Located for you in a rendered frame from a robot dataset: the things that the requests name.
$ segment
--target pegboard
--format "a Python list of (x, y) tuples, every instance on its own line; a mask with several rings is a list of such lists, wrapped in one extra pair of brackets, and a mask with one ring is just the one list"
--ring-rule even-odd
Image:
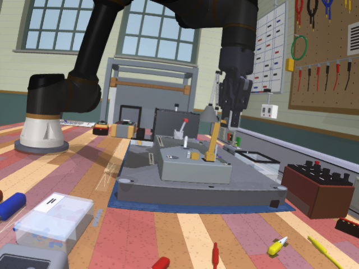
[[(310, 8), (313, 10), (314, 6), (315, 1), (311, 0)], [(345, 8), (344, 0), (334, 0), (331, 11), (332, 17), (329, 21), (329, 16), (326, 17), (325, 14), (325, 6), (319, 0), (314, 31), (310, 25), (310, 17), (307, 12), (307, 0), (304, 1), (301, 13), (301, 27), (297, 24), (296, 12), (294, 14), (294, 33), (307, 38), (308, 48), (305, 56), (294, 62), (288, 109), (359, 115), (359, 58), (354, 58), (359, 57), (359, 49), (356, 47), (352, 47), (355, 50), (348, 49), (348, 43), (349, 46), (356, 45), (356, 40), (354, 40), (356, 33), (358, 33), (359, 41), (359, 27), (356, 28), (359, 26), (357, 24), (359, 22), (359, 1), (351, 0), (351, 11), (349, 13), (348, 5)], [(351, 42), (348, 40), (349, 32), (352, 34)], [(300, 58), (304, 50), (305, 41), (299, 38), (293, 47), (294, 57)], [(335, 85), (337, 80), (336, 61), (350, 57), (354, 59), (351, 60), (349, 83), (347, 89), (344, 90), (348, 81), (348, 60), (339, 61), (338, 81)], [(328, 62), (330, 63), (326, 85), (326, 65)], [(319, 80), (317, 75), (318, 63), (321, 63)], [(311, 65), (310, 80), (308, 65)], [(300, 86), (299, 67), (302, 67)]]
[(253, 74), (247, 76), (253, 81), (252, 92), (283, 93), (287, 26), (287, 1), (257, 21)]

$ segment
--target black knob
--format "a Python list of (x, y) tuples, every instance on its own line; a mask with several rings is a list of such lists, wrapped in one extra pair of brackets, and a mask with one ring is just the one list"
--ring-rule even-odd
[(320, 164), (315, 164), (314, 165), (314, 170), (319, 171), (320, 170)]
[(339, 181), (340, 180), (340, 174), (339, 173), (333, 173), (333, 180)]
[(330, 174), (330, 169), (328, 169), (328, 168), (323, 168), (323, 174), (324, 174), (324, 175), (329, 175), (329, 174)]
[(350, 174), (347, 174), (347, 173), (344, 173), (344, 181), (345, 182), (348, 182), (349, 181), (349, 176), (350, 176)]

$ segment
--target brown pegboard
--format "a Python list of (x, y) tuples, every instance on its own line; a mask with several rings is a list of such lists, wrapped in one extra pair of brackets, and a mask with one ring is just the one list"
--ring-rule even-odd
[[(333, 89), (337, 79), (336, 63), (330, 63), (326, 91), (326, 64), (321, 64), (317, 91), (318, 63), (359, 56), (359, 54), (347, 55), (348, 25), (359, 22), (359, 1), (351, 1), (351, 11), (349, 14), (348, 5), (345, 8), (344, 0), (334, 0), (332, 3), (332, 20), (329, 22), (325, 15), (325, 6), (319, 0), (318, 10), (315, 15), (314, 31), (310, 25), (307, 1), (304, 0), (303, 2), (301, 27), (297, 24), (296, 12), (293, 17), (294, 33), (307, 38), (308, 49), (306, 55), (301, 60), (294, 62), (288, 109), (359, 115), (359, 58), (352, 60), (350, 80), (346, 91), (344, 89), (348, 81), (348, 61), (339, 62), (340, 72), (335, 91)], [(310, 2), (311, 9), (314, 9), (315, 0)], [(304, 50), (305, 41), (299, 38), (293, 47), (294, 57), (299, 58)], [(298, 92), (299, 69), (296, 67), (306, 65), (312, 65), (309, 91), (308, 67), (305, 67), (302, 68)]]

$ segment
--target blue cylinder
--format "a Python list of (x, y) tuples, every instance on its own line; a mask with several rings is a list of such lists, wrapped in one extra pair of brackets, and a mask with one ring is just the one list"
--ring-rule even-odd
[(17, 192), (0, 204), (0, 220), (6, 221), (26, 204), (26, 196)]

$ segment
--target window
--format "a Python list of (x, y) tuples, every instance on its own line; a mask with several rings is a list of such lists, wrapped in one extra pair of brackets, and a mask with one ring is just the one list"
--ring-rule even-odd
[(150, 0), (135, 0), (123, 13), (117, 55), (196, 62), (199, 30), (178, 25), (174, 12)]
[(21, 49), (80, 50), (93, 0), (31, 0)]

